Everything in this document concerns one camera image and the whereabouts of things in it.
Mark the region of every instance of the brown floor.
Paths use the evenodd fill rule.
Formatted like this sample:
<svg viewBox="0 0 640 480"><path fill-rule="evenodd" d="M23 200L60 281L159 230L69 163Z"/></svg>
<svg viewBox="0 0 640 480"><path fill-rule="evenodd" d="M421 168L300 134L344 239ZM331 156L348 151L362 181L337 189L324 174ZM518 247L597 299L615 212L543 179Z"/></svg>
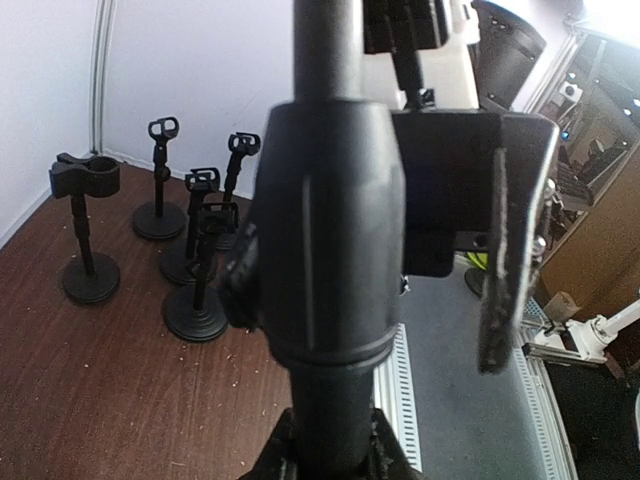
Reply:
<svg viewBox="0 0 640 480"><path fill-rule="evenodd" d="M261 333L189 345L165 328L163 244L130 228L149 172L88 199L95 251L118 262L107 303L71 304L62 268L77 252L68 199L48 200L0 251L0 479L235 479L289 404ZM181 182L167 199L186 206Z"/></svg>

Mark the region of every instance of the stand pole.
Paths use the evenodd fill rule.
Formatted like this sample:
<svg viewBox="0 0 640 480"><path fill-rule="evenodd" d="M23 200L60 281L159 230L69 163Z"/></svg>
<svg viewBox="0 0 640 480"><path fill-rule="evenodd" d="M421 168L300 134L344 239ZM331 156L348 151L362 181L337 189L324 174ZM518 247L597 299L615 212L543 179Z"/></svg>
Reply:
<svg viewBox="0 0 640 480"><path fill-rule="evenodd" d="M234 153L231 155L229 167L227 168L227 176L224 179L224 195L222 196L222 201L224 203L231 202L233 191L236 189L236 185L238 184L238 175L240 175L242 159L244 157L245 155L240 153ZM222 208L223 210L228 210L229 205L224 205Z"/></svg>
<svg viewBox="0 0 640 480"><path fill-rule="evenodd" d="M87 275L95 275L96 269L91 255L89 242L89 218L87 217L87 203L84 195L71 195L71 213L73 214L73 229L80 245L82 263Z"/></svg>
<svg viewBox="0 0 640 480"><path fill-rule="evenodd" d="M156 217L164 216L164 169L167 164L167 149L156 142L153 149L153 163L156 166L154 176L156 180Z"/></svg>

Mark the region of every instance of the black plastic piece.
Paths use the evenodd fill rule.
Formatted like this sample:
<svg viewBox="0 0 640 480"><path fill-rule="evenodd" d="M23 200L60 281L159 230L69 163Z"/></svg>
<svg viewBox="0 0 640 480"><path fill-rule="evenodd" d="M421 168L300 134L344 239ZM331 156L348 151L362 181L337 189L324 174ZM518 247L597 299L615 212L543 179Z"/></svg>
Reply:
<svg viewBox="0 0 640 480"><path fill-rule="evenodd" d="M187 217L175 203L164 202L163 214L156 216L156 204L145 203L133 212L133 231L141 238L153 241L171 240L184 230Z"/></svg>
<svg viewBox="0 0 640 480"><path fill-rule="evenodd" d="M227 320L215 290L204 289L200 308L193 306L196 286L173 290L164 300L164 321L171 332L187 342L210 342L227 329Z"/></svg>
<svg viewBox="0 0 640 480"><path fill-rule="evenodd" d="M478 94L510 109L547 42L523 19L492 2L475 1L480 54L475 68Z"/></svg>
<svg viewBox="0 0 640 480"><path fill-rule="evenodd" d="M188 342L208 342L224 333L227 319L218 293L207 286L215 257L218 236L234 228L237 205L229 210L226 203L207 203L198 213L200 238L196 260L190 265L195 285L170 292L163 302L164 321L177 337Z"/></svg>
<svg viewBox="0 0 640 480"><path fill-rule="evenodd" d="M108 299L120 285L120 270L110 257L92 253L85 195L104 198L120 190L120 166L109 157L74 158L61 153L49 171L54 198L70 197L73 227L80 246L80 258L65 267L62 287L79 304Z"/></svg>
<svg viewBox="0 0 640 480"><path fill-rule="evenodd" d="M296 425L293 410L285 410L258 457L251 472L240 480L314 480L317 476L299 471L295 453ZM372 435L369 453L361 474L342 480L426 480L414 470L393 433L382 410L371 412Z"/></svg>
<svg viewBox="0 0 640 480"><path fill-rule="evenodd" d="M318 425L307 415L317 413L321 378L335 401L350 402L349 415L327 415L297 439L301 462L331 478L364 458L371 392L353 386L368 384L396 331L404 174L388 111L348 101L276 107L253 208L263 328L291 371L296 422ZM348 457L335 432L350 432Z"/></svg>
<svg viewBox="0 0 640 480"><path fill-rule="evenodd" d="M94 274L88 275L81 258L74 258L62 272L62 288L76 303L92 305L107 300L120 286L118 264L107 255L92 254Z"/></svg>
<svg viewBox="0 0 640 480"><path fill-rule="evenodd" d="M365 0L364 40L368 54L432 50L449 40L445 0Z"/></svg>
<svg viewBox="0 0 640 480"><path fill-rule="evenodd" d="M243 133L236 132L229 136L229 151L231 151L231 158L227 165L227 176L224 179L224 196L222 201L225 203L231 202L233 198L233 191L238 183L238 175L242 170L242 160L246 156L254 156L260 151L262 141L260 136L255 133ZM216 249L221 252L227 252L231 250L236 242L236 232L223 233L218 238Z"/></svg>
<svg viewBox="0 0 640 480"><path fill-rule="evenodd" d="M198 236L198 212L207 195L220 190L220 172L217 168L194 168L185 176L185 186L190 193L189 224L187 238L179 239L163 249L160 258L160 270L170 282L177 285L192 285L195 277L189 272L188 265L194 260ZM211 265L207 279L215 276L218 267L217 257Z"/></svg>
<svg viewBox="0 0 640 480"><path fill-rule="evenodd" d="M425 102L419 50L442 47L449 39L445 0L364 2L365 52L390 53L407 108L420 110Z"/></svg>
<svg viewBox="0 0 640 480"><path fill-rule="evenodd" d="M153 150L155 201L135 210L133 231L147 240L170 240L182 233L187 221L180 207L164 201L164 183L171 178L171 170L167 167L167 143L178 136L180 124L175 117L160 118L149 123L148 131L156 142Z"/></svg>
<svg viewBox="0 0 640 480"><path fill-rule="evenodd" d="M487 275L484 270L472 267L464 272L464 282L469 290L478 298L482 298L482 290L484 288L484 279Z"/></svg>

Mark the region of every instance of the gray surface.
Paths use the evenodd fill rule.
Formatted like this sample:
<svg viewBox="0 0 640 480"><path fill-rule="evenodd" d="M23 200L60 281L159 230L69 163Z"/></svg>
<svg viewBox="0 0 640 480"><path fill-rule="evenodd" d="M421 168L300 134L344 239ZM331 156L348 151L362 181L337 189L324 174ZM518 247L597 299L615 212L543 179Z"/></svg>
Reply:
<svg viewBox="0 0 640 480"><path fill-rule="evenodd" d="M466 266L446 279L411 278L401 301L407 326L422 467L430 480L546 478L515 362L480 375L480 301Z"/></svg>

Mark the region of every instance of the white object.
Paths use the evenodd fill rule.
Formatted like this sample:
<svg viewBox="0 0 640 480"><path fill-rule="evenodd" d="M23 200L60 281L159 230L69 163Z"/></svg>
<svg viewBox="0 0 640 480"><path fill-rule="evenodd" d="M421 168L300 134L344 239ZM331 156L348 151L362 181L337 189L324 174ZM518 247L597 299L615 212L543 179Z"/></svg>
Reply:
<svg viewBox="0 0 640 480"><path fill-rule="evenodd" d="M451 35L441 48L420 50L425 89L433 89L438 109L477 109L478 92L468 42L479 41L478 15L468 0L451 0ZM391 110L406 104L395 77L390 53L365 55L365 97Z"/></svg>
<svg viewBox="0 0 640 480"><path fill-rule="evenodd" d="M609 319L598 315L584 323L569 320L566 327L582 360L591 363L605 363L607 361L604 355L605 348L618 338L618 333L622 329L638 319L640 319L640 300L636 300ZM551 334L546 334L544 331L538 332L534 343L556 350L567 350L557 332Z"/></svg>
<svg viewBox="0 0 640 480"><path fill-rule="evenodd" d="M584 90L581 89L575 83L564 81L558 88L557 93L551 98L551 101L556 105L562 105L565 100L569 100L572 103L578 103L582 98Z"/></svg>
<svg viewBox="0 0 640 480"><path fill-rule="evenodd" d="M391 355L374 370L373 403L387 417L409 464L422 472L416 401L404 323L398 324Z"/></svg>

